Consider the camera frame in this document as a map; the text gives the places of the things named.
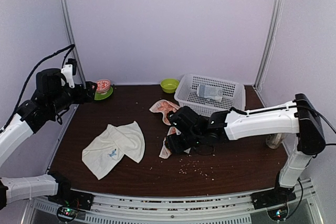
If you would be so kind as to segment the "orange bunny pattern towel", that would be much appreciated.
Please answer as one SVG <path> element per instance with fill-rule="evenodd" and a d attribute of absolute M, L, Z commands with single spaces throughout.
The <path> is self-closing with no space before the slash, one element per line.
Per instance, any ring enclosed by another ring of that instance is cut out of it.
<path fill-rule="evenodd" d="M 172 135 L 172 134 L 180 135 L 181 132 L 177 130 L 176 127 L 173 127 L 168 120 L 168 114 L 170 112 L 175 113 L 179 108 L 180 107 L 173 102 L 170 102 L 168 100 L 160 100 L 156 102 L 154 105 L 152 105 L 149 110 L 152 113 L 162 113 L 163 123 L 170 127 L 167 133 L 168 135 Z M 172 152 L 167 147 L 167 137 L 165 137 L 163 140 L 163 145 L 161 148 L 161 152 L 159 154 L 159 158 L 168 159 L 171 155 L 172 155 Z"/>

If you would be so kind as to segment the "white towel blue print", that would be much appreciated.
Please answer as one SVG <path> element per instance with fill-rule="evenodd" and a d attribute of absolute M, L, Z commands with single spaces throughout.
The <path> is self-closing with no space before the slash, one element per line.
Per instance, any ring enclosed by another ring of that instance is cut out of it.
<path fill-rule="evenodd" d="M 82 151 L 82 162 L 96 176 L 103 179 L 127 156 L 139 163 L 145 152 L 144 135 L 136 121 L 122 126 L 107 125 Z"/>

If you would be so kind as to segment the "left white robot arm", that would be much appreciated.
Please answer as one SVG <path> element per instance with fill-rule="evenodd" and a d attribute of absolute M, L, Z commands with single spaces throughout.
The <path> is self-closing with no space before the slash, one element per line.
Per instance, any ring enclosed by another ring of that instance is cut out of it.
<path fill-rule="evenodd" d="M 1 129 L 1 163 L 48 121 L 62 124 L 62 115 L 73 104 L 94 101 L 97 84 L 76 84 L 72 65 L 51 68 L 36 74 L 36 90 L 29 100 L 14 110 L 9 124 Z M 58 172 L 35 177 L 1 178 L 1 208 L 22 199 L 50 196 L 64 205 L 76 197 L 71 182 Z"/>

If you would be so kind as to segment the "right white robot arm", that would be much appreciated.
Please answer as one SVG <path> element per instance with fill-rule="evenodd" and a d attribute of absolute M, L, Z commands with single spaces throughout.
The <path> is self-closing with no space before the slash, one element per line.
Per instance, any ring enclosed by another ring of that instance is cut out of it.
<path fill-rule="evenodd" d="M 279 204 L 289 196 L 289 189 L 295 186 L 310 160 L 326 147 L 321 117 L 303 93 L 278 106 L 247 111 L 232 107 L 214 112 L 209 118 L 184 106 L 167 116 L 177 133 L 166 137 L 165 146 L 178 154 L 199 145 L 251 136 L 295 134 L 296 148 L 280 170 L 276 187 L 269 192 L 271 202 Z"/>

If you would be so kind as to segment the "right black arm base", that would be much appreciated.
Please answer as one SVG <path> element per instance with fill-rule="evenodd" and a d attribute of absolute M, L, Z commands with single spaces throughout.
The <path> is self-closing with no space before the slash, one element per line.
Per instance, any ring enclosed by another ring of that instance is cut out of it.
<path fill-rule="evenodd" d="M 275 187 L 251 194 L 255 210 L 285 204 L 295 199 L 296 194 L 293 192 L 293 188 Z"/>

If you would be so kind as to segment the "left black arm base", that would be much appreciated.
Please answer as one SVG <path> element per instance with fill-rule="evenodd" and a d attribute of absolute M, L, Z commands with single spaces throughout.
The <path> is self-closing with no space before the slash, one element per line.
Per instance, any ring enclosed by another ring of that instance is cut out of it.
<path fill-rule="evenodd" d="M 71 189 L 71 181 L 59 172 L 48 172 L 57 183 L 57 193 L 48 196 L 48 200 L 59 205 L 79 210 L 91 210 L 93 194 Z"/>

